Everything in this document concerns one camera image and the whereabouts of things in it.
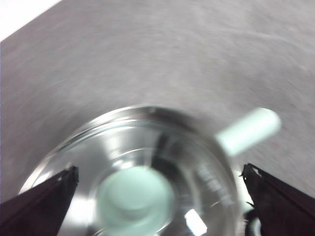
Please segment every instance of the gray table surface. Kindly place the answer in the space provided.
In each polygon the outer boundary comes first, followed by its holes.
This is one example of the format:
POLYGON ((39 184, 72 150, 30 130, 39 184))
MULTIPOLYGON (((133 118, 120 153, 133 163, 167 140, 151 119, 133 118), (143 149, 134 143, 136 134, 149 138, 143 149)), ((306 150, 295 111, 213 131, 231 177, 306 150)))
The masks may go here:
POLYGON ((315 196, 315 3, 64 0, 1 43, 1 200, 83 123, 133 104, 281 132, 240 155, 315 196))

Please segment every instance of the gray countertop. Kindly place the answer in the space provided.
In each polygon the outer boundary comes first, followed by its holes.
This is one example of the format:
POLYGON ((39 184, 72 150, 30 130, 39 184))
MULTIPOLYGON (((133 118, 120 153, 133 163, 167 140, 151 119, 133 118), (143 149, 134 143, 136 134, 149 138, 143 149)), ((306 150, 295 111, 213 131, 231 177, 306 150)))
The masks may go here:
POLYGON ((182 109, 220 130, 254 107, 281 132, 235 162, 315 196, 315 4, 64 0, 1 43, 1 200, 83 123, 182 109))

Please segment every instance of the light green cylindrical object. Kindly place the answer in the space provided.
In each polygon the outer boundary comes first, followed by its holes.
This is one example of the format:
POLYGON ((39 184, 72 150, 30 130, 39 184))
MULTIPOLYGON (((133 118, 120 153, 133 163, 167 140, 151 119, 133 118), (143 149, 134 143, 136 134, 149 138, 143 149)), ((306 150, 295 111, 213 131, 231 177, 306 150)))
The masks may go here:
POLYGON ((281 127, 272 110, 256 108, 215 135, 227 156, 235 156, 275 134, 281 127))
POLYGON ((175 194, 158 171, 138 166, 107 177, 97 193, 101 227, 110 236, 154 236, 170 219, 175 194))

